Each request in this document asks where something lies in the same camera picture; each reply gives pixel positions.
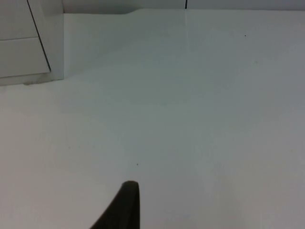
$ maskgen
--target white drawer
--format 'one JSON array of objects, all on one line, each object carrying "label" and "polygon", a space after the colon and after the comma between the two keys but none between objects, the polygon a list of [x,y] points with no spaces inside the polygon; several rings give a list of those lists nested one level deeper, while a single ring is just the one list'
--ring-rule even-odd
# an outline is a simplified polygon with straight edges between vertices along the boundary
[{"label": "white drawer", "polygon": [[37,36],[27,0],[0,0],[0,40]]},{"label": "white drawer", "polygon": [[0,78],[48,72],[39,38],[0,41]]}]

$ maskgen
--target black line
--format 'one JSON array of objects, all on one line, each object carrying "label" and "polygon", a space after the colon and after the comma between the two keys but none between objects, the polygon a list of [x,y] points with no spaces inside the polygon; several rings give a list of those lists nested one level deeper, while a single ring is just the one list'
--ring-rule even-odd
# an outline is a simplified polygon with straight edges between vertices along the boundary
[{"label": "black line", "polygon": [[43,45],[42,45],[42,41],[41,41],[41,38],[40,38],[40,35],[39,35],[39,32],[38,32],[38,29],[37,29],[36,22],[35,22],[35,20],[34,20],[33,12],[32,12],[32,9],[31,9],[31,7],[30,7],[30,4],[29,4],[29,0],[27,0],[27,2],[28,2],[29,9],[30,9],[30,14],[31,14],[31,16],[32,16],[32,19],[33,19],[33,22],[34,22],[34,25],[35,25],[35,29],[36,29],[37,34],[38,34],[38,39],[39,39],[40,45],[41,45],[41,47],[42,47],[42,51],[43,51],[44,57],[46,58],[46,61],[47,61],[48,67],[49,67],[49,71],[51,71],[50,63],[49,63],[49,61],[48,61],[47,54],[46,54],[46,52],[45,52],[45,50],[44,50],[44,47],[43,47]]}]

